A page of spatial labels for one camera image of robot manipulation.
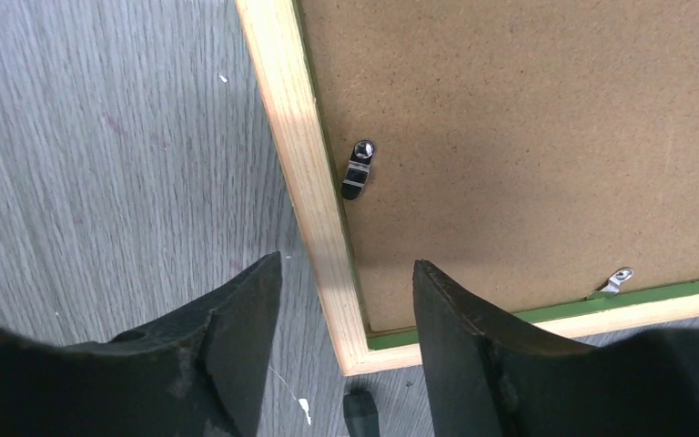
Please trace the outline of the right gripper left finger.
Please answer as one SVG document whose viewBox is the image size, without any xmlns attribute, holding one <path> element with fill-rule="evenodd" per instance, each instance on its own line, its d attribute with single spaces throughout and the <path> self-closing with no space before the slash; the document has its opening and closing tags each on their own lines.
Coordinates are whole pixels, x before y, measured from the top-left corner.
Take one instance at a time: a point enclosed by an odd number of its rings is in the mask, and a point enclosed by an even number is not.
<svg viewBox="0 0 699 437">
<path fill-rule="evenodd" d="M 108 342 L 0 329 L 0 436 L 254 436 L 282 287 L 268 254 Z"/>
</svg>

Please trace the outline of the brown backing board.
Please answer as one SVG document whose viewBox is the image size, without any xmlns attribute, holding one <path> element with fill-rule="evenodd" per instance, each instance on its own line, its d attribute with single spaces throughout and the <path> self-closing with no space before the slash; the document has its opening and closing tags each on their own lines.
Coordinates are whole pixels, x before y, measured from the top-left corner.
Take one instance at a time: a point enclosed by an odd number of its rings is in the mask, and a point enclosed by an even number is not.
<svg viewBox="0 0 699 437">
<path fill-rule="evenodd" d="M 304 1 L 370 327 L 427 259 L 511 311 L 699 279 L 699 1 Z"/>
</svg>

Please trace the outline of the wooden picture frame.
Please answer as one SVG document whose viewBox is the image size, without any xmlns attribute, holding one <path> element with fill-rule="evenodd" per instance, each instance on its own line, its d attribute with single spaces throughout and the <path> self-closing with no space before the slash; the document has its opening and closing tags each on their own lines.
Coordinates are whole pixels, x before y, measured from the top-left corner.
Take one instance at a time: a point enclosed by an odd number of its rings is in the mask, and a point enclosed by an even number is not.
<svg viewBox="0 0 699 437">
<path fill-rule="evenodd" d="M 413 331 L 368 332 L 298 5 L 239 1 L 237 10 L 342 372 L 358 376 L 421 365 Z M 696 317 L 699 279 L 521 313 L 523 320 L 568 338 Z"/>
</svg>

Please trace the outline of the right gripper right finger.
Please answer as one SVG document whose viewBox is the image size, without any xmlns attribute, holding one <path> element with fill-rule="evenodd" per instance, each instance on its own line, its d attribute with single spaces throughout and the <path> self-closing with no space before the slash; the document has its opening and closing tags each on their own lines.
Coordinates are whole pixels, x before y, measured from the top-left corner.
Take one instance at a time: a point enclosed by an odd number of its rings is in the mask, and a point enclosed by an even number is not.
<svg viewBox="0 0 699 437">
<path fill-rule="evenodd" d="M 699 329 L 594 347 L 538 328 L 426 260 L 413 300 L 438 436 L 699 436 Z"/>
</svg>

